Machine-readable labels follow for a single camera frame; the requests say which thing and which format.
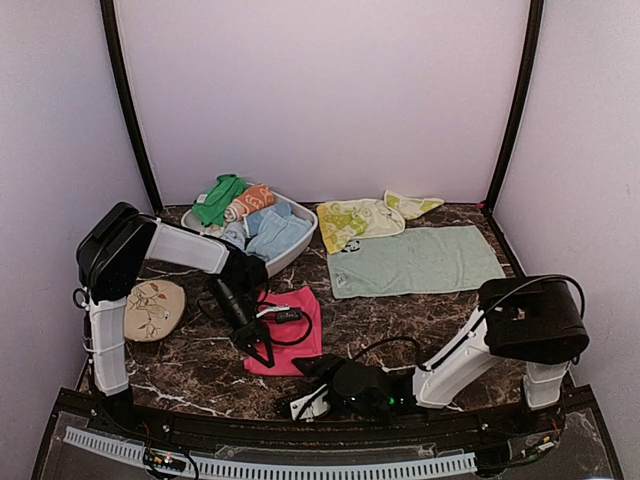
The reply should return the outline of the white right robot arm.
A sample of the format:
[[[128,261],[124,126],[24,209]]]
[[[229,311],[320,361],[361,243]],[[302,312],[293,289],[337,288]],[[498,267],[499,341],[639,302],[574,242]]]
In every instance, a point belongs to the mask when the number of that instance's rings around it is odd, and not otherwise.
[[[440,410],[501,359],[522,361],[523,402],[510,413],[521,434],[534,432],[561,399],[563,378],[590,339],[583,323],[581,285],[562,274],[502,278],[485,282],[466,324],[433,357],[424,359],[415,339],[412,372],[394,375],[366,365],[363,349],[351,359],[333,354],[294,360],[296,368],[321,384],[293,399],[296,421],[313,421],[333,411],[367,418],[391,418],[418,409]]]

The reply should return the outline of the pink microfibre towel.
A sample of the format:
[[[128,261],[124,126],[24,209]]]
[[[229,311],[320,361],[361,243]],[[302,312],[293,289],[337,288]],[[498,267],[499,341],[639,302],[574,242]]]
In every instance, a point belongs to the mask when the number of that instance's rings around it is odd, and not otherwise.
[[[277,324],[266,320],[269,329],[275,364],[266,368],[247,357],[244,369],[250,374],[270,377],[302,377],[303,374],[291,363],[298,357],[313,357],[322,354],[322,315],[319,301],[310,287],[283,294],[269,293],[262,298],[259,311],[270,306],[298,308],[302,318],[298,321]]]

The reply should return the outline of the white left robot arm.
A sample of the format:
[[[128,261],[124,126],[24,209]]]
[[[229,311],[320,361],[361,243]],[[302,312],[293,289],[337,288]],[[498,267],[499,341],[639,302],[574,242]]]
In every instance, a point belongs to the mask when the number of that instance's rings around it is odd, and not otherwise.
[[[273,367],[273,344],[257,312],[254,297],[269,276],[263,260],[235,245],[200,235],[116,204],[79,244],[76,261],[85,311],[85,350],[93,381],[106,397],[129,388],[125,362],[124,319],[128,297],[147,260],[189,267],[207,275],[207,288],[231,328],[235,346],[266,367]]]

